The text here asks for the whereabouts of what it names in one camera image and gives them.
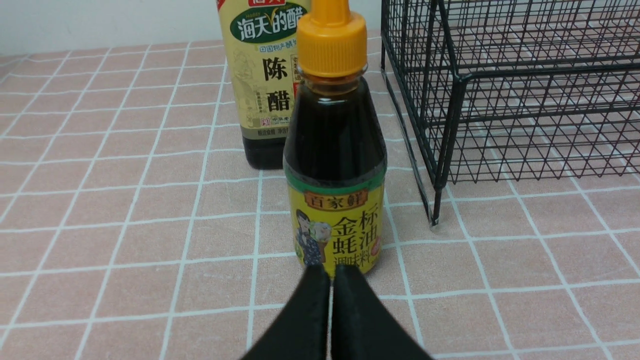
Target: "bottle neck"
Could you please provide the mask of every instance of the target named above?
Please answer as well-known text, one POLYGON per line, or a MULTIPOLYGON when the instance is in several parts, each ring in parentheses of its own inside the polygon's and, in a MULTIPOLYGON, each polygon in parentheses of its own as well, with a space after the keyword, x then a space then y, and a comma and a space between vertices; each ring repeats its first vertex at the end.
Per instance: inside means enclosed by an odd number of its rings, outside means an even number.
POLYGON ((302 78, 309 90, 316 94, 331 96, 342 95, 352 92, 358 88, 360 78, 364 75, 365 69, 356 74, 342 76, 341 78, 322 78, 301 72, 302 78))

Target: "bottle label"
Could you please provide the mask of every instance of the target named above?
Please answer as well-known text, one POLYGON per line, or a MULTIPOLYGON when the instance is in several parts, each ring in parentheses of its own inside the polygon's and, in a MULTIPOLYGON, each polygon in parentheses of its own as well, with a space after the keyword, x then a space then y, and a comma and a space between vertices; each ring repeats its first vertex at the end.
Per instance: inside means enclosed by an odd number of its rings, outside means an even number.
POLYGON ((287 136, 301 81, 296 30, 310 4, 310 0, 218 0, 228 78, 245 138, 287 136))
POLYGON ((348 188, 312 186, 291 169, 285 172, 293 242, 300 262, 323 264, 331 278, 339 264, 369 271, 382 249, 385 171, 348 188))

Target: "wire basket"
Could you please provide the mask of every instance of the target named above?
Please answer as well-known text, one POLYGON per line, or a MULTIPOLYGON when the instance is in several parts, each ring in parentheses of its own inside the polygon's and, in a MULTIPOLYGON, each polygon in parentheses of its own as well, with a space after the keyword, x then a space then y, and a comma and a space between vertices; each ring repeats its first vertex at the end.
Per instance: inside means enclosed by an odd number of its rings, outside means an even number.
POLYGON ((382 41, 433 225, 447 181, 640 172, 640 0, 383 0, 382 41))

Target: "yellow bottle cap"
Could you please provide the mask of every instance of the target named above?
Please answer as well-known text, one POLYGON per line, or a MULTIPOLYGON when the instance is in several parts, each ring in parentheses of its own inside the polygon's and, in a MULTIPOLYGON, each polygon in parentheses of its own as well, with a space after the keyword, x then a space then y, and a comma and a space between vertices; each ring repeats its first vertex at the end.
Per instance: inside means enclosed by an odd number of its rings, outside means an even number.
POLYGON ((349 0, 312 0, 298 21, 298 65, 306 74, 340 78, 367 66, 367 23, 349 0))

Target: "green oval logo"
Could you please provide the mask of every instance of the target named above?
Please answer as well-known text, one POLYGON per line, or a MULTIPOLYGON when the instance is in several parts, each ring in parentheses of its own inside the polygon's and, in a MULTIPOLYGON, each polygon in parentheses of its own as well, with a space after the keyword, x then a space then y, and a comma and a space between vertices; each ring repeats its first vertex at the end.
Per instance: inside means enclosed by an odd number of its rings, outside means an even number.
POLYGON ((248 44, 266 44, 296 33, 298 20, 307 10, 294 3, 250 8, 231 22, 231 34, 248 44))

